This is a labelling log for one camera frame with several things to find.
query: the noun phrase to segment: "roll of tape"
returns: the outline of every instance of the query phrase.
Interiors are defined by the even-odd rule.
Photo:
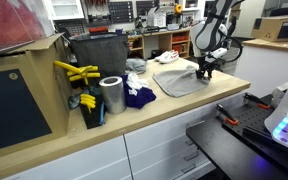
[[[110,114],[119,114],[126,109],[123,80],[112,76],[100,81],[104,104]]]

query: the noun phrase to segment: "gray towel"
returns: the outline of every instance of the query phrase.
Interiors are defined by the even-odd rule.
[[[187,66],[186,70],[164,71],[153,75],[156,83],[166,94],[180,97],[205,88],[209,81],[196,78],[196,68]]]

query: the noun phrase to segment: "yellow clamp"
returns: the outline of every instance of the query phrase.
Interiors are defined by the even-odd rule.
[[[88,94],[81,94],[81,104],[87,106],[88,111],[91,113],[91,108],[95,108],[95,97]]]
[[[87,78],[100,77],[100,73],[88,73],[89,71],[97,71],[98,70],[97,66],[86,66],[77,68],[60,61],[54,61],[54,64],[68,70],[67,75],[72,76],[69,78],[70,81],[76,81],[83,78],[85,84],[88,85]]]

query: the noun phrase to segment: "white robot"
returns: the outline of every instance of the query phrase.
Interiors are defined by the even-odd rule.
[[[216,52],[220,42],[225,38],[225,28],[221,25],[226,12],[238,0],[215,0],[208,18],[200,25],[191,29],[191,40],[195,50],[201,53]],[[203,79],[204,73],[213,70],[212,63],[205,62],[205,58],[198,61],[200,69],[196,72],[197,78]],[[277,143],[288,147],[288,90],[274,112],[264,122],[266,128]]]

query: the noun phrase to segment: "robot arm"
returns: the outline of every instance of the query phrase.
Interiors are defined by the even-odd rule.
[[[193,44],[194,55],[198,59],[200,69],[196,72],[199,79],[203,79],[204,73],[208,72],[208,79],[212,77],[214,64],[205,61],[205,55],[208,53],[214,58],[219,58],[227,52],[222,48],[222,41],[226,38],[227,29],[222,24],[227,11],[234,5],[243,0],[215,0],[215,3],[208,14],[206,21],[194,25],[191,28],[190,35]]]

